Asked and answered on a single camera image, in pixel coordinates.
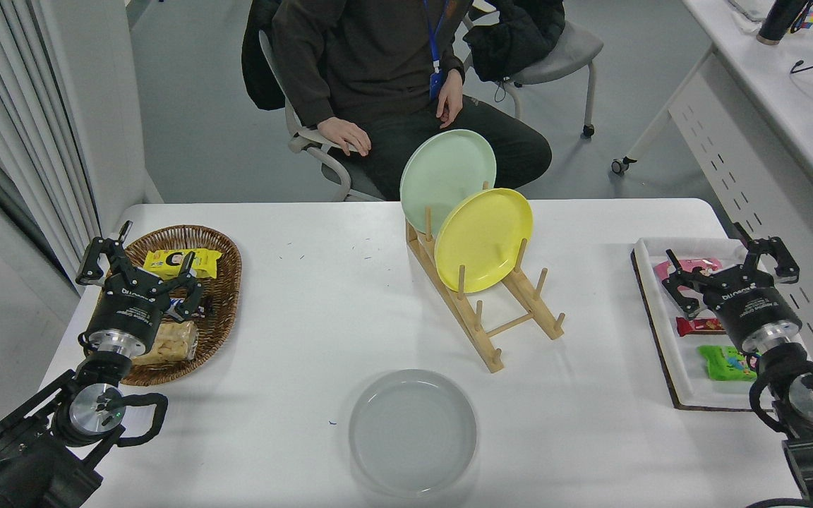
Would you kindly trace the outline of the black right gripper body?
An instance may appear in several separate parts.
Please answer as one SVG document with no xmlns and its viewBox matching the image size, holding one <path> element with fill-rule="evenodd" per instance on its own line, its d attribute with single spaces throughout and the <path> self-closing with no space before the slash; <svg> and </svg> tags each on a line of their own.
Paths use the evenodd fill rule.
<svg viewBox="0 0 813 508">
<path fill-rule="evenodd" d="M 802 322 L 774 287 L 706 292 L 706 307 L 734 344 L 770 344 L 799 334 Z"/>
</svg>

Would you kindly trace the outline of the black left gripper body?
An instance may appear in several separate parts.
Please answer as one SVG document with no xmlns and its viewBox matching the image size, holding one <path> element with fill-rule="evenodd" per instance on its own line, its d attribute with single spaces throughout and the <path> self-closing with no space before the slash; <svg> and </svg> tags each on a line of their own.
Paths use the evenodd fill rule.
<svg viewBox="0 0 813 508">
<path fill-rule="evenodd" d="M 152 290 L 149 286 L 129 289 L 120 281 L 104 284 L 103 295 L 87 328 L 87 338 L 111 330 L 136 339 L 154 339 L 162 316 L 170 308 L 170 296 Z"/>
</svg>

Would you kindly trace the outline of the person's right hand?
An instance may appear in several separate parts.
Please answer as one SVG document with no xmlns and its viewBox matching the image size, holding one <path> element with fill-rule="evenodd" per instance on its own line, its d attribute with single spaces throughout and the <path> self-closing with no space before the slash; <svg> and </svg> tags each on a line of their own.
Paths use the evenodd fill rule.
<svg viewBox="0 0 813 508">
<path fill-rule="evenodd" d="M 365 130 L 348 120 L 337 118 L 325 119 L 316 126 L 320 135 L 341 148 L 345 155 L 351 152 L 367 157 L 371 151 L 371 139 Z"/>
</svg>

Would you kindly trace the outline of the person's left hand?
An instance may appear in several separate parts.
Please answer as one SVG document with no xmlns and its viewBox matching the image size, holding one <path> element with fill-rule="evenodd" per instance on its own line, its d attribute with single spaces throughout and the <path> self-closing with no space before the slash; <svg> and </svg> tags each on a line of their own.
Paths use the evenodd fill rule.
<svg viewBox="0 0 813 508">
<path fill-rule="evenodd" d="M 438 94 L 438 109 L 435 116 L 440 122 L 439 128 L 449 128 L 455 122 L 464 108 L 462 102 L 464 102 L 464 75 L 458 68 L 452 68 L 448 71 Z"/>
</svg>

